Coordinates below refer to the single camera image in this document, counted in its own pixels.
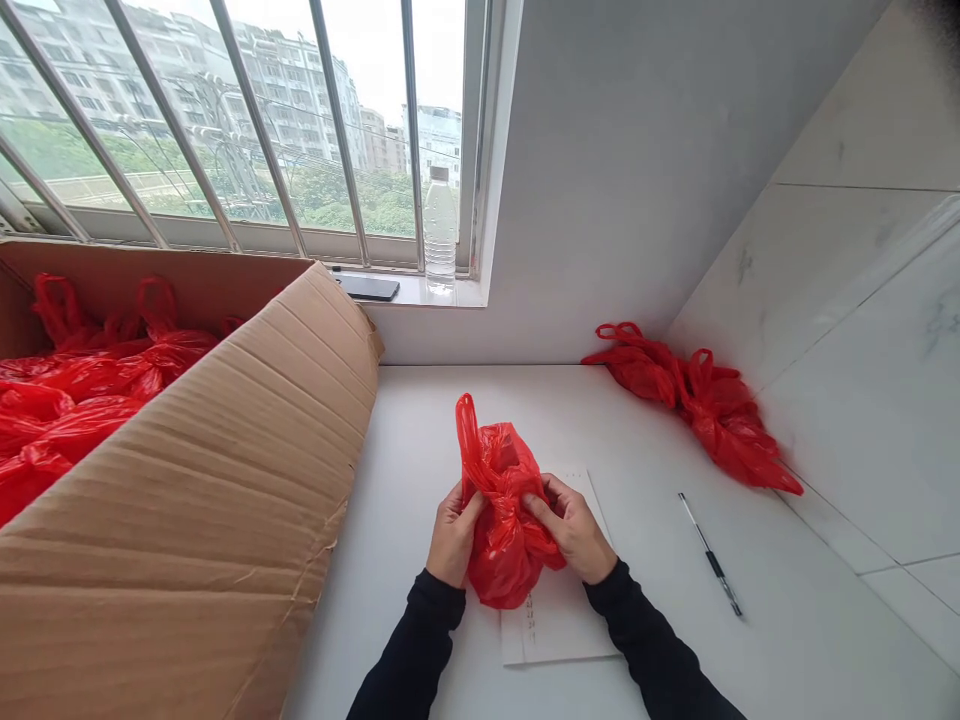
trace tree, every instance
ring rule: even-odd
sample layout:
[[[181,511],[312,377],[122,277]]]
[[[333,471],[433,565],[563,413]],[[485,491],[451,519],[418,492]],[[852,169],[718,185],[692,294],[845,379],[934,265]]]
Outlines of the tree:
[[[71,123],[66,120],[7,118],[0,120],[0,132],[20,150],[40,177],[47,181],[60,181],[56,183],[57,189],[64,194],[68,204],[101,202],[105,206],[117,206],[117,193],[109,193],[114,198],[111,201],[82,196],[88,192],[88,185],[103,186],[107,183],[107,188],[111,186],[103,166]],[[141,195],[151,212],[213,217],[180,148],[172,138],[147,128],[98,132],[108,152],[126,175],[142,173],[147,179],[144,182],[152,183],[151,191]],[[246,158],[249,177],[254,179],[255,186],[262,192],[262,197],[250,198],[238,195],[238,188],[218,157],[219,150],[200,143],[194,146],[194,150],[231,219],[283,222],[283,210],[262,158],[245,147],[234,148],[235,155],[239,152]],[[339,164],[306,153],[298,155],[288,152],[281,154],[281,158],[297,220],[305,227],[354,232],[350,198]],[[4,179],[14,184],[20,182],[20,178],[11,173],[5,163],[0,163],[0,174]],[[410,177],[379,171],[357,171],[355,175],[365,231],[373,235],[414,237]],[[76,186],[80,195],[68,196],[70,183],[64,181],[79,178],[86,179],[85,183]]]

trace pile of red bags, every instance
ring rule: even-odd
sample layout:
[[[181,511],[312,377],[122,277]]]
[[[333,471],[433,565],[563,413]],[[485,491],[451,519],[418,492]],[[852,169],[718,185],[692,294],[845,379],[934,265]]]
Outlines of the pile of red bags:
[[[566,565],[557,543],[520,500],[532,493],[549,503],[540,467],[510,423],[477,427],[473,398],[457,401],[463,461],[463,507],[475,492],[489,500],[477,519],[467,576],[480,602],[499,610],[520,607],[546,565]]]
[[[66,278],[38,275],[35,291],[54,350],[0,360],[0,527],[219,342],[178,328],[159,277],[140,283],[136,315],[102,325]]]
[[[604,364],[634,395],[676,409],[714,463],[752,487],[803,495],[803,486],[780,462],[780,448],[760,419],[740,372],[713,364],[713,353],[697,350],[689,362],[664,343],[648,340],[634,323],[601,325],[597,337],[614,347],[585,357]]]

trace black sleeve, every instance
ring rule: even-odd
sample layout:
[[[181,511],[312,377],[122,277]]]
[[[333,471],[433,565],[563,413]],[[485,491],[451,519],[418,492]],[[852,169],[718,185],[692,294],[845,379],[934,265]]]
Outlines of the black sleeve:
[[[463,618],[467,594],[424,570],[380,661],[367,673],[347,720],[426,720],[440,673],[453,651],[450,632]]]
[[[744,720],[700,672],[696,654],[650,604],[623,560],[606,580],[584,587],[627,659],[650,720]]]

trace pen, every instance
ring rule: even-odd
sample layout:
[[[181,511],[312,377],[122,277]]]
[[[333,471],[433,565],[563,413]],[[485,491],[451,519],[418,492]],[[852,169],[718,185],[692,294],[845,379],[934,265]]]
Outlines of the pen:
[[[730,587],[730,583],[727,582],[726,575],[723,574],[723,568],[720,567],[720,561],[717,560],[717,556],[713,554],[713,550],[711,550],[710,546],[707,545],[707,539],[703,536],[703,531],[700,529],[700,525],[697,523],[696,518],[693,517],[693,512],[690,510],[690,506],[687,504],[687,498],[684,497],[683,493],[677,494],[680,496],[680,501],[683,503],[683,506],[687,509],[687,515],[690,516],[690,522],[692,522],[693,526],[697,529],[697,534],[700,536],[700,542],[703,543],[703,549],[707,551],[707,560],[710,561],[710,567],[713,568],[713,572],[717,576],[717,580],[720,581],[720,585],[723,586],[723,591],[727,594],[727,598],[730,600],[730,607],[733,608],[733,612],[737,617],[743,617],[743,611],[740,609],[739,603],[737,603],[737,596],[733,594],[733,588]]]

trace corrugated cardboard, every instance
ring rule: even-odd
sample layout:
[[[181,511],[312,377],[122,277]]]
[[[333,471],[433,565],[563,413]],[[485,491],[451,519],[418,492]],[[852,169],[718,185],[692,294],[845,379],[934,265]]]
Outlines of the corrugated cardboard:
[[[0,263],[7,352],[37,340],[14,279],[39,270],[99,312],[157,272],[201,326],[292,281],[0,531],[0,718],[279,716],[376,396],[375,330],[319,264],[33,243]]]

